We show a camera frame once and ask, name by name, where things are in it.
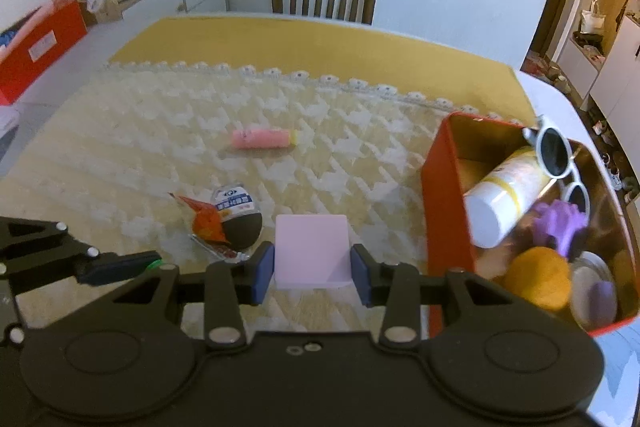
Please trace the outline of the small green toy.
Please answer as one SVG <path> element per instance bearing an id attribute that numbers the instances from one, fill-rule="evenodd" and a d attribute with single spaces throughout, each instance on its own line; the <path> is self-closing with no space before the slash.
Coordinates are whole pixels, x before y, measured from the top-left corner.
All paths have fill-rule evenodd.
<path id="1" fill-rule="evenodd" d="M 153 269 L 159 268 L 159 267 L 160 267 L 161 265 L 163 265 L 163 264 L 164 264 L 164 262 L 163 262 L 163 260 L 162 260 L 162 259 L 157 259 L 157 260 L 155 260 L 155 261 L 151 262 L 151 263 L 146 267 L 146 269 L 147 269 L 147 270 L 153 270 Z"/>

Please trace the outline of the orange fruit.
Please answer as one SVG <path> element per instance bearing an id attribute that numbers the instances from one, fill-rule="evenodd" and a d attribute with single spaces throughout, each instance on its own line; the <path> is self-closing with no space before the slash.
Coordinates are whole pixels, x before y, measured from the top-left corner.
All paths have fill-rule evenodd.
<path id="1" fill-rule="evenodd" d="M 570 264 L 553 249 L 536 246 L 511 262 L 502 283 L 511 294 L 546 311 L 558 312 L 570 301 Z"/>

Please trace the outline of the red snack wrapper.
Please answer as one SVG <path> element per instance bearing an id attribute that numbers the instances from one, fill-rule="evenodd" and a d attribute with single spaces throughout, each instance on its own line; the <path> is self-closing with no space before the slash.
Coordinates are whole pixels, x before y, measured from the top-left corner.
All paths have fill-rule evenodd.
<path id="1" fill-rule="evenodd" d="M 178 193 L 170 193 L 170 196 L 180 206 L 190 239 L 198 246 L 220 261 L 235 263 L 243 259 L 224 233 L 220 213 L 213 204 Z"/>

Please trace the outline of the round tin lid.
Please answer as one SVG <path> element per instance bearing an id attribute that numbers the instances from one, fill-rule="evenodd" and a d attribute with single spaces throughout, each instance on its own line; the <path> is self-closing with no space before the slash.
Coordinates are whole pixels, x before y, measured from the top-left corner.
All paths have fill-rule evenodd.
<path id="1" fill-rule="evenodd" d="M 589 318 L 589 291 L 599 281 L 609 281 L 615 285 L 613 274 L 606 263 L 591 251 L 583 251 L 570 266 L 572 267 L 570 312 L 577 324 L 585 331 L 595 331 Z"/>

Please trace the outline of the purple spiky toy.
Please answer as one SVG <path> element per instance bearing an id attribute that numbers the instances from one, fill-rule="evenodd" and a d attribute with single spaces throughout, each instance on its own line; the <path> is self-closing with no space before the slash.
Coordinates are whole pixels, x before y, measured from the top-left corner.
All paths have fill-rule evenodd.
<path id="1" fill-rule="evenodd" d="M 534 245 L 551 248 L 565 259 L 570 257 L 575 235 L 587 228 L 587 215 L 576 204 L 561 199 L 551 204 L 537 202 L 533 210 Z"/>

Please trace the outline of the white yellow cylindrical bottle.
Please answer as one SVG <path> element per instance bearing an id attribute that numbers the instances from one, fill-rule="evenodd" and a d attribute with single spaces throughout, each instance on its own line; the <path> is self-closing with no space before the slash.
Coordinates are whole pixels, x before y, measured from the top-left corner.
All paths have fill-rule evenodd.
<path id="1" fill-rule="evenodd" d="M 494 248 L 534 205 L 551 180 L 533 147 L 516 150 L 464 195 L 472 244 Z"/>

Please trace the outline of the pink sticky note pad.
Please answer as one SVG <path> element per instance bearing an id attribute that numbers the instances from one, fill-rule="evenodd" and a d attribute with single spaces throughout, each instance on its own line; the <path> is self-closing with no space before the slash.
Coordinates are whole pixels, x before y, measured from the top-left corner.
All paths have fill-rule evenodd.
<path id="1" fill-rule="evenodd" d="M 328 289 L 352 283 L 344 215 L 280 215 L 274 234 L 279 289 Z"/>

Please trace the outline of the white frame sunglasses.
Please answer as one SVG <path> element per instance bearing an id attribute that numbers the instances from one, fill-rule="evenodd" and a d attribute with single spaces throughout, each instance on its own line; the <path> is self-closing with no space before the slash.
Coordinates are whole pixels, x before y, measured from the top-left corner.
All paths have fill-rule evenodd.
<path id="1" fill-rule="evenodd" d="M 537 128 L 526 127 L 522 133 L 525 141 L 533 147 L 544 174 L 559 187 L 560 199 L 575 205 L 589 217 L 590 196 L 582 183 L 570 142 L 559 127 L 548 116 L 541 115 L 537 119 Z"/>

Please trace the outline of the black egg-shaped toy package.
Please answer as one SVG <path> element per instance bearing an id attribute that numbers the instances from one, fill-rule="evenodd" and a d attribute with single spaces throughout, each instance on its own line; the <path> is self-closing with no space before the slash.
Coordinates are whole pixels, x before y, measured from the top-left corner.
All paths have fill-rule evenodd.
<path id="1" fill-rule="evenodd" d="M 224 235 L 232 249 L 246 251 L 257 242 L 262 234 L 262 213 L 242 184 L 218 188 L 212 204 L 220 214 Z"/>

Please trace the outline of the pink highlighter pen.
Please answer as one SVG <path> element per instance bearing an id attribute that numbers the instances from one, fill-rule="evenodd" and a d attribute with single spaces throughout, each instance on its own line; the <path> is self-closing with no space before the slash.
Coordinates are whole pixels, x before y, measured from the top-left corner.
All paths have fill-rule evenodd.
<path id="1" fill-rule="evenodd" d="M 237 150 L 275 150 L 297 145 L 297 134 L 286 129 L 234 130 L 231 145 Z"/>

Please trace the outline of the white sneakers pair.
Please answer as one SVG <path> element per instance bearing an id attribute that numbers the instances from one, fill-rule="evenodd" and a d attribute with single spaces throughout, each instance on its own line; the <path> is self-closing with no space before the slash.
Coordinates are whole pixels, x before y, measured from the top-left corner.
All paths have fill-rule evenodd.
<path id="1" fill-rule="evenodd" d="M 626 204 L 631 202 L 639 195 L 639 182 L 634 176 L 622 176 L 620 169 L 611 165 L 608 167 L 614 190 L 620 194 Z"/>

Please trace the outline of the yellow beige table mat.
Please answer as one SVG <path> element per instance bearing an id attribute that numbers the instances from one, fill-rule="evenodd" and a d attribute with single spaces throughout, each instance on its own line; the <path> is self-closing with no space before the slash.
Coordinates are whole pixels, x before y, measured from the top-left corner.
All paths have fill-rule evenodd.
<path id="1" fill-rule="evenodd" d="M 166 18 L 63 83 L 72 93 L 1 178 L 2 213 L 186 272 L 213 260 L 238 190 L 262 239 L 283 216 L 342 216 L 376 259 L 423 267 L 420 171 L 442 121 L 535 120 L 508 65 L 296 18 Z"/>

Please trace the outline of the red storage box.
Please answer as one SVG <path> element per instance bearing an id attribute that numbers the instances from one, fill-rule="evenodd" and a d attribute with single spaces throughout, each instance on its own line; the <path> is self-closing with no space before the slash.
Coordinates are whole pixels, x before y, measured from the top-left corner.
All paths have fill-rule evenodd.
<path id="1" fill-rule="evenodd" d="M 1 47 L 1 105 L 12 105 L 62 55 L 87 35 L 78 0 L 49 0 Z"/>

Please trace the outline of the white tote bag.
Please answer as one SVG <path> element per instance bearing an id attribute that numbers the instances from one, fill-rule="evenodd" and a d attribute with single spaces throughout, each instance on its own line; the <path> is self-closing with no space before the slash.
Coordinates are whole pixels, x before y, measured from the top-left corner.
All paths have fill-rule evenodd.
<path id="1" fill-rule="evenodd" d="M 592 0 L 590 7 L 580 12 L 579 32 L 583 35 L 602 35 L 606 16 L 600 11 L 599 0 Z"/>

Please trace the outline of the white wall cabinet unit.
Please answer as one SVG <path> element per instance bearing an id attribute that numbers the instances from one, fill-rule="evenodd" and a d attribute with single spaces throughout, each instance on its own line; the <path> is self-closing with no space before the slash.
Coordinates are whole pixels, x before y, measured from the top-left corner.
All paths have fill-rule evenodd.
<path id="1" fill-rule="evenodd" d="M 580 0 L 560 65 L 582 104 L 593 103 L 620 144 L 630 168 L 639 172 L 639 0 L 599 0 L 606 16 L 602 35 L 579 32 Z"/>

